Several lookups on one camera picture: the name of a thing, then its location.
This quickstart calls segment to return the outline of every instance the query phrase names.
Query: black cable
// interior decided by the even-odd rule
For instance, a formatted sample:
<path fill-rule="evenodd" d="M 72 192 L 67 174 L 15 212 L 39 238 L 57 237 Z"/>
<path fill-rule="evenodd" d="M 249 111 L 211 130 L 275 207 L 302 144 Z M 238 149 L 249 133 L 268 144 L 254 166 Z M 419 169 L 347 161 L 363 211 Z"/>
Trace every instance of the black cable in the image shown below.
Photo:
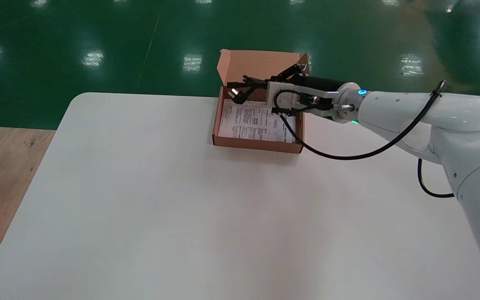
<path fill-rule="evenodd" d="M 455 197 L 455 195 L 453 193 L 451 194 L 436 194 L 435 192 L 431 192 L 430 190 L 427 190 L 427 188 L 425 187 L 425 184 L 423 183 L 423 178 L 421 176 L 421 164 L 423 162 L 422 159 L 417 159 L 417 180 L 418 182 L 420 183 L 420 186 L 421 186 L 421 189 L 429 196 L 433 196 L 433 197 L 436 197 L 436 198 L 451 198 L 451 197 Z"/>
<path fill-rule="evenodd" d="M 307 107 L 304 107 L 304 108 L 290 110 L 290 112 L 288 112 L 288 113 L 297 114 L 297 113 L 300 113 L 300 112 L 304 112 L 305 110 L 311 110 L 313 108 L 316 108 L 316 105 L 310 105 L 310 106 L 307 106 Z"/>
<path fill-rule="evenodd" d="M 265 89 L 268 86 L 267 83 L 253 83 L 253 82 L 228 82 L 227 88 L 228 89 L 240 89 L 240 88 L 257 88 L 257 89 Z"/>
<path fill-rule="evenodd" d="M 316 153 L 320 156 L 323 156 L 323 157 L 328 158 L 328 159 L 334 159 L 334 160 L 366 159 L 366 158 L 370 158 L 374 155 L 377 155 L 377 154 L 385 151 L 386 149 L 394 146 L 396 143 L 398 143 L 400 140 L 402 140 L 405 137 L 405 135 L 407 135 L 421 121 L 421 119 L 425 116 L 425 114 L 427 113 L 429 108 L 431 108 L 431 106 L 434 104 L 435 100 L 438 97 L 441 97 L 440 92 L 442 91 L 442 89 L 444 89 L 445 83 L 446 83 L 446 81 L 442 80 L 440 82 L 440 84 L 438 84 L 438 87 L 436 87 L 436 89 L 432 92 L 431 97 L 429 98 L 429 101 L 427 101 L 427 104 L 425 104 L 425 106 L 423 107 L 421 112 L 417 115 L 417 117 L 414 119 L 414 121 L 412 121 L 412 123 L 410 123 L 410 125 L 408 125 L 407 128 L 405 128 L 404 131 L 402 131 L 395 139 L 390 141 L 388 144 L 382 146 L 381 148 L 379 148 L 377 150 L 374 150 L 374 151 L 366 153 L 366 154 L 353 155 L 353 156 L 337 156 L 337 155 L 331 155 L 331 154 L 327 154 L 327 153 L 318 151 L 318 150 L 312 148 L 311 146 L 307 145 L 300 137 L 298 137 L 298 135 L 295 134 L 295 131 L 292 129 L 292 127 L 290 127 L 290 124 L 288 124 L 288 121 L 286 121 L 286 118 L 283 115 L 280 115 L 280 118 L 284 122 L 284 125 L 286 126 L 286 128 L 288 128 L 288 131 L 290 131 L 290 133 L 299 142 L 299 144 L 303 145 L 303 147 L 309 149 L 310 151 L 312 151 L 312 152 L 314 152 L 314 153 Z M 293 91 L 293 90 L 280 90 L 280 91 L 278 91 L 277 93 L 275 93 L 275 96 L 274 96 L 274 105 L 275 105 L 275 108 L 277 108 L 277 109 L 280 109 L 280 107 L 277 103 L 277 99 L 278 99 L 279 95 L 282 94 L 282 93 L 294 93 L 296 95 L 301 94 L 301 93 L 299 93 L 297 91 Z"/>

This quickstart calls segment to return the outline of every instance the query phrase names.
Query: instruction manual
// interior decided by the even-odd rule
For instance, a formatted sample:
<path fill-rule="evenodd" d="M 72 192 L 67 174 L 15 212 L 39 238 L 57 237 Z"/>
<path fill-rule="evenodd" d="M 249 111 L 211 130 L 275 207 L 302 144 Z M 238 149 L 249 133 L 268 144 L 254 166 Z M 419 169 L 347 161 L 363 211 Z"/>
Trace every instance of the instruction manual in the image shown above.
<path fill-rule="evenodd" d="M 295 128 L 294 116 L 286 116 L 286 121 Z M 280 117 L 272 114 L 271 108 L 260 101 L 246 101 L 238 105 L 225 99 L 218 135 L 226 138 L 295 143 L 294 137 Z"/>

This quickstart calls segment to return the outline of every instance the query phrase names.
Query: box flap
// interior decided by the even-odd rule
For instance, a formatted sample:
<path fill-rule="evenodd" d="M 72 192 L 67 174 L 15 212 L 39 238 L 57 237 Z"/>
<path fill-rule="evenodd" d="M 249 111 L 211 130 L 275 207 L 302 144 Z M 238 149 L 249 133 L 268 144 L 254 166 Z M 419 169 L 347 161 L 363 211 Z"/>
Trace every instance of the box flap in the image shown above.
<path fill-rule="evenodd" d="M 305 74 L 310 74 L 310 63 L 308 62 L 309 58 L 310 58 L 310 53 L 303 53 L 301 54 L 301 58 L 299 59 L 299 63 L 307 66 L 307 68 L 305 69 Z"/>
<path fill-rule="evenodd" d="M 301 60 L 307 63 L 308 57 L 308 53 L 222 49 L 217 71 L 223 85 L 228 82 L 242 82 L 244 75 L 269 79 Z"/>

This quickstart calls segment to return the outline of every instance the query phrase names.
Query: white table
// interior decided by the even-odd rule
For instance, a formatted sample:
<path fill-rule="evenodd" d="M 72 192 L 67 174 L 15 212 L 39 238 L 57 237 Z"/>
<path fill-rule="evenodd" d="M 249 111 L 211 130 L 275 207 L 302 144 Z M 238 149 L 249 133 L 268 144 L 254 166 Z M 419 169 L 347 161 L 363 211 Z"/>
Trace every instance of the white table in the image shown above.
<path fill-rule="evenodd" d="M 0 246 L 0 300 L 480 299 L 463 211 L 417 159 L 216 147 L 216 101 L 76 97 Z M 305 123 L 334 154 L 385 143 Z"/>

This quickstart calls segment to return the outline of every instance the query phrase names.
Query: open cardboard box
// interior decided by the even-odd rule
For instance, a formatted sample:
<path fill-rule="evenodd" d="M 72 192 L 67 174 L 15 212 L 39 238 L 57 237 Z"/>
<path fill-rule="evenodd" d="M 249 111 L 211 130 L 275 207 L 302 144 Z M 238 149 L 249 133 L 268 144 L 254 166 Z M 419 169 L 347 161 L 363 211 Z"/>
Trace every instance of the open cardboard box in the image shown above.
<path fill-rule="evenodd" d="M 280 74 L 286 68 L 295 63 L 303 63 L 308 68 L 308 53 L 287 53 L 270 51 L 247 51 L 247 50 L 221 50 L 220 60 L 217 63 L 217 72 L 219 72 L 223 86 L 220 89 L 219 100 L 217 103 L 214 130 L 212 131 L 212 142 L 216 146 L 269 150 L 288 153 L 301 153 L 303 146 L 296 140 L 295 144 L 290 142 L 270 142 L 265 140 L 252 140 L 241 138 L 228 138 L 218 135 L 223 112 L 223 102 L 230 99 L 227 88 L 228 82 L 242 82 L 243 76 L 247 75 L 258 79 L 269 79 L 272 76 Z M 248 100 L 266 101 L 266 91 L 256 90 L 250 95 Z M 303 113 L 300 112 L 295 120 L 295 133 L 303 139 L 305 133 L 305 124 Z"/>

